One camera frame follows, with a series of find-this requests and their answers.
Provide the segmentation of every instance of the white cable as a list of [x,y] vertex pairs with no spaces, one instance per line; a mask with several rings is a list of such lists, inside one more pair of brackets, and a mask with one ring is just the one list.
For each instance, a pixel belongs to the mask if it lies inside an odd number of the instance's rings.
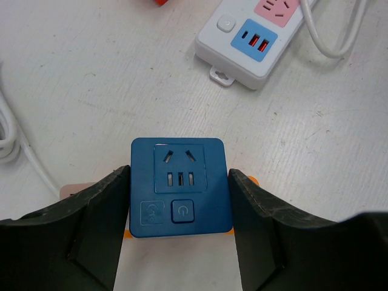
[[59,196],[59,187],[35,156],[22,128],[20,128],[18,121],[0,91],[0,164],[14,160],[20,151],[20,147],[24,150],[27,159],[42,178],[44,184],[56,196]]
[[306,22],[311,38],[313,39],[313,42],[315,43],[318,50],[320,50],[320,52],[326,57],[332,58],[332,59],[336,59],[344,56],[352,48],[357,38],[357,33],[360,30],[360,26],[363,21],[363,17],[367,8],[367,0],[360,0],[360,6],[358,7],[358,11],[355,16],[354,22],[352,24],[352,29],[349,33],[349,36],[347,37],[343,46],[338,51],[328,48],[325,45],[325,43],[322,41],[320,36],[318,35],[318,32],[315,28],[315,24],[313,21],[309,0],[300,0],[300,3],[301,3],[303,15],[304,15],[304,21]]

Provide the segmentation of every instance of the power strip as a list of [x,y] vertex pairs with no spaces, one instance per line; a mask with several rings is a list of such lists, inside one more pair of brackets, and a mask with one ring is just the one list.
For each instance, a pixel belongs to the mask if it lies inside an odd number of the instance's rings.
[[195,53],[213,66],[214,81],[256,90],[302,23],[299,0],[223,0],[198,33]]

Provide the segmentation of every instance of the blue power socket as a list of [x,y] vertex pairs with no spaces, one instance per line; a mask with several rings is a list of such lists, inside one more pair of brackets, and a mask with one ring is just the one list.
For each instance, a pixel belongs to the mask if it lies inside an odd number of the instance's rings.
[[136,238],[232,229],[224,144],[219,139],[134,140],[130,188],[130,232]]
[[231,45],[247,56],[261,62],[278,38],[275,32],[248,19],[241,27]]

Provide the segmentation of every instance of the usb port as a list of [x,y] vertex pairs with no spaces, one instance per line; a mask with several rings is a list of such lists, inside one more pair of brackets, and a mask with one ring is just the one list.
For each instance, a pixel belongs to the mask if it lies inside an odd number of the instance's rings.
[[259,41],[259,38],[260,38],[260,36],[254,35],[254,37],[250,40],[249,45],[251,47],[254,47],[257,44],[257,42]]
[[259,46],[258,50],[263,52],[266,49],[266,47],[268,46],[268,43],[269,43],[268,40],[266,40],[266,39],[263,40],[263,42]]

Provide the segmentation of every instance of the table surface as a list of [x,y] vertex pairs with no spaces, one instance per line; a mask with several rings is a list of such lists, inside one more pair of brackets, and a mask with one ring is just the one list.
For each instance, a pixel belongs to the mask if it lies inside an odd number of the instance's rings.
[[[215,136],[227,165],[323,218],[388,210],[388,2],[371,1],[349,56],[303,27],[265,86],[209,80],[193,40],[219,1],[3,0],[1,88],[60,185],[130,163],[139,136]],[[340,44],[354,1],[319,1]],[[0,167],[0,219],[56,202],[24,155]],[[241,290],[233,236],[124,241],[115,290]]]

